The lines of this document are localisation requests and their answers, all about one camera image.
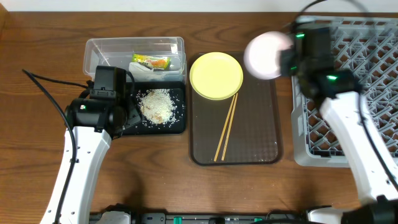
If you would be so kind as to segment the rice leftovers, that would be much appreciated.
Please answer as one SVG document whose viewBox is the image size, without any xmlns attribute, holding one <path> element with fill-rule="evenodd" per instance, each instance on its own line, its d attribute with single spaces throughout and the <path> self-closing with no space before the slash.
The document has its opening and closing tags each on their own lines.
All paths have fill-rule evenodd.
<svg viewBox="0 0 398 224">
<path fill-rule="evenodd" d="M 182 120 L 180 95 L 170 89 L 139 90 L 136 94 L 145 127 L 170 128 Z"/>
</svg>

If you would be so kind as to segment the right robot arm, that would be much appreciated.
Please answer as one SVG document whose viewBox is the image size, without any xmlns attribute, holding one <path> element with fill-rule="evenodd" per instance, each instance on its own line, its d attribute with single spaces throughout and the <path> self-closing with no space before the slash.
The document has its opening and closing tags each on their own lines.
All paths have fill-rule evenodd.
<svg viewBox="0 0 398 224">
<path fill-rule="evenodd" d="M 307 212 L 308 223 L 397 223 L 397 164 L 378 133 L 361 85 L 349 70 L 336 70 L 326 47 L 280 50 L 282 75 L 296 76 L 301 92 L 315 101 L 334 131 L 353 173 L 361 206 L 322 207 Z"/>
</svg>

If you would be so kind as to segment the brown plastic tray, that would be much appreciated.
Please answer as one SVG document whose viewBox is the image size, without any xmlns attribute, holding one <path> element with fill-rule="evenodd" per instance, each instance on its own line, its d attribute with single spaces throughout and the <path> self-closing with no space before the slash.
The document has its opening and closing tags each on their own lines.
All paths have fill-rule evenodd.
<svg viewBox="0 0 398 224">
<path fill-rule="evenodd" d="M 248 72 L 238 91 L 225 160 L 221 160 L 227 128 L 216 162 L 213 161 L 231 98 L 213 101 L 195 90 L 189 96 L 189 151 L 200 166 L 273 164 L 283 154 L 282 133 L 274 80 Z"/>
</svg>

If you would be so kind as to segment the black rail at table edge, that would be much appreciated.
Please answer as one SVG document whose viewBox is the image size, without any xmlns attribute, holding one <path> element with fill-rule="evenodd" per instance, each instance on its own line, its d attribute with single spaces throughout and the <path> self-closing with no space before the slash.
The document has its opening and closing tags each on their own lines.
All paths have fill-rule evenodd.
<svg viewBox="0 0 398 224">
<path fill-rule="evenodd" d="M 123 204 L 110 205 L 101 212 L 91 213 L 88 222 L 130 224 L 347 223 L 344 219 L 344 211 L 331 206 L 314 207 L 303 211 L 276 209 L 264 213 L 172 213 L 166 209 L 135 210 Z"/>
</svg>

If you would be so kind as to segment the clear plastic bin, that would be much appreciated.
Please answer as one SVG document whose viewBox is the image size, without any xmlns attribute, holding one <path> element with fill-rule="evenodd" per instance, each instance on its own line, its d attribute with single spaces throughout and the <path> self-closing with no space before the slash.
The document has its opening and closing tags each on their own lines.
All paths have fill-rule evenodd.
<svg viewBox="0 0 398 224">
<path fill-rule="evenodd" d="M 186 54 L 181 37 L 118 37 L 90 39 L 86 43 L 83 73 L 95 77 L 98 65 L 118 67 L 129 72 L 133 54 L 170 57 L 165 70 L 153 69 L 162 76 L 159 81 L 186 83 Z"/>
</svg>

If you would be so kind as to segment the grey dishwasher rack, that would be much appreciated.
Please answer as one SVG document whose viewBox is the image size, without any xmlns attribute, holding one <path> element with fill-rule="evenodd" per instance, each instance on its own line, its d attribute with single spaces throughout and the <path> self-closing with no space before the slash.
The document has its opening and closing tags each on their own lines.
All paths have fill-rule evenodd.
<svg viewBox="0 0 398 224">
<path fill-rule="evenodd" d="M 363 86 L 373 122 L 397 160 L 397 19 L 302 16 L 299 22 L 326 24 L 335 67 L 350 69 Z M 333 131 L 292 78 L 294 159 L 301 166 L 347 167 Z"/>
</svg>

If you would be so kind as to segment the right wooden chopstick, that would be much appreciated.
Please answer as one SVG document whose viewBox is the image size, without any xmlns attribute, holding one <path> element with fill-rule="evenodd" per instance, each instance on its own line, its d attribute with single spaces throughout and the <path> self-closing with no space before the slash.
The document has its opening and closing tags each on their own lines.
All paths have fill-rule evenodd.
<svg viewBox="0 0 398 224">
<path fill-rule="evenodd" d="M 224 147 L 223 147 L 223 153 L 221 156 L 221 160 L 225 160 L 225 156 L 226 156 L 226 151 L 227 151 L 227 147 L 228 147 L 228 143 L 229 143 L 229 136 L 231 133 L 231 129 L 232 129 L 232 124 L 233 124 L 233 118 L 234 118 L 234 113 L 235 113 L 235 109 L 236 109 L 236 102 L 238 99 L 238 95 L 239 93 L 236 93 L 233 96 L 233 100 L 231 102 L 231 106 L 227 115 L 227 120 L 226 120 L 226 124 L 227 124 L 227 132 L 226 132 L 226 137 L 225 137 L 225 141 L 224 141 Z"/>
</svg>

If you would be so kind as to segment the pink bowl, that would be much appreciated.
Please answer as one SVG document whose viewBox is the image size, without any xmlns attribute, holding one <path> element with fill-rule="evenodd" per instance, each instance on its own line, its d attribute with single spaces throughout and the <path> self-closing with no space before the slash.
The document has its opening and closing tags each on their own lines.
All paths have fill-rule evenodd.
<svg viewBox="0 0 398 224">
<path fill-rule="evenodd" d="M 291 46 L 292 40 L 281 32 L 270 31 L 257 36 L 244 51 L 246 70 L 261 80 L 273 80 L 281 76 L 280 55 Z"/>
</svg>

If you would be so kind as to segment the yellow plate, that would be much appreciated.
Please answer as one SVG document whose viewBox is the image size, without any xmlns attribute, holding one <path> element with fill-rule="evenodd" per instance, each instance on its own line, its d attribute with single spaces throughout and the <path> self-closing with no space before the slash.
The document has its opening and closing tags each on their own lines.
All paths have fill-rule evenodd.
<svg viewBox="0 0 398 224">
<path fill-rule="evenodd" d="M 224 100 L 243 84 L 243 69 L 229 54 L 210 52 L 199 56 L 190 69 L 190 84 L 202 97 Z"/>
</svg>

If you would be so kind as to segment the black tray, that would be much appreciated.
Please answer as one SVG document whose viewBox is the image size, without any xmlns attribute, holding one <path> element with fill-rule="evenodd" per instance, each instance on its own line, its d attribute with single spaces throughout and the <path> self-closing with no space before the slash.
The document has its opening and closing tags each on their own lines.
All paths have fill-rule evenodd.
<svg viewBox="0 0 398 224">
<path fill-rule="evenodd" d="M 185 84 L 183 82 L 138 82 L 135 85 L 132 97 L 139 104 L 149 91 L 156 89 L 167 90 L 170 99 L 173 101 L 174 110 L 171 120 L 162 124 L 154 124 L 145 116 L 142 116 L 140 123 L 123 131 L 124 136 L 180 134 L 184 132 L 186 127 Z"/>
</svg>

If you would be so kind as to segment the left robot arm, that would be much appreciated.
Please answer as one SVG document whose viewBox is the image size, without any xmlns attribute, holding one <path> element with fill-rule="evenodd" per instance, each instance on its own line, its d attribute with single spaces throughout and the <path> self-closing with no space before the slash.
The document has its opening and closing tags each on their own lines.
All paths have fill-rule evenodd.
<svg viewBox="0 0 398 224">
<path fill-rule="evenodd" d="M 111 141 L 142 120 L 132 88 L 85 90 L 61 112 L 62 163 L 42 223 L 88 223 L 98 173 Z"/>
</svg>

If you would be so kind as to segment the green yellow snack wrapper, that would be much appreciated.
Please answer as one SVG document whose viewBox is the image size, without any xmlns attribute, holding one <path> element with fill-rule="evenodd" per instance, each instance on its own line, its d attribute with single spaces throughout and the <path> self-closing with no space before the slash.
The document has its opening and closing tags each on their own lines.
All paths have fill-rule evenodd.
<svg viewBox="0 0 398 224">
<path fill-rule="evenodd" d="M 165 70 L 170 65 L 170 57 L 133 54 L 131 62 L 139 63 L 148 68 Z"/>
</svg>

